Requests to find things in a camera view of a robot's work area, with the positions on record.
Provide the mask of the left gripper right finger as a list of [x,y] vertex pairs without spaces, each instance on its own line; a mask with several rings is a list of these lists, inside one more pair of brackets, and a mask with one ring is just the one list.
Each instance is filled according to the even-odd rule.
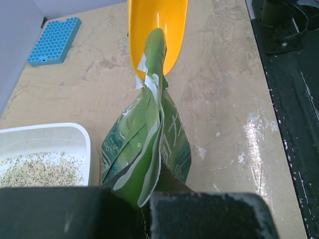
[[194,192],[163,163],[150,197],[153,239],[277,239],[271,212],[257,194]]

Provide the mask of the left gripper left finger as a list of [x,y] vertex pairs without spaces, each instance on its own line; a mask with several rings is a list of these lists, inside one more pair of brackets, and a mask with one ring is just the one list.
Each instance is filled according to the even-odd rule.
[[2,239],[138,239],[137,213],[102,187],[3,188]]

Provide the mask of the white litter box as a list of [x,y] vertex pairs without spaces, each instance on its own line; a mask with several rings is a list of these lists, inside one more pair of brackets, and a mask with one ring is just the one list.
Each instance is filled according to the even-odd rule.
[[0,186],[98,186],[100,159],[87,130],[51,123],[0,131]]

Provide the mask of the green litter bag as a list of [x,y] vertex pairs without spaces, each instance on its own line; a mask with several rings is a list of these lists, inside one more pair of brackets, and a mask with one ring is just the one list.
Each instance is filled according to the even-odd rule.
[[103,183],[115,180],[115,193],[136,208],[149,200],[163,166],[182,182],[191,166],[190,143],[163,73],[166,51],[163,30],[152,30],[138,65],[145,74],[136,77],[140,93],[101,146]]

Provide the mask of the orange plastic scoop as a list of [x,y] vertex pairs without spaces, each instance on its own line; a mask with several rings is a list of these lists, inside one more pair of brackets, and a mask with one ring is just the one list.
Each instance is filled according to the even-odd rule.
[[178,60],[186,26],[188,0],[129,0],[128,39],[131,62],[141,79],[145,73],[138,69],[149,33],[161,28],[165,34],[167,53],[163,72],[167,75]]

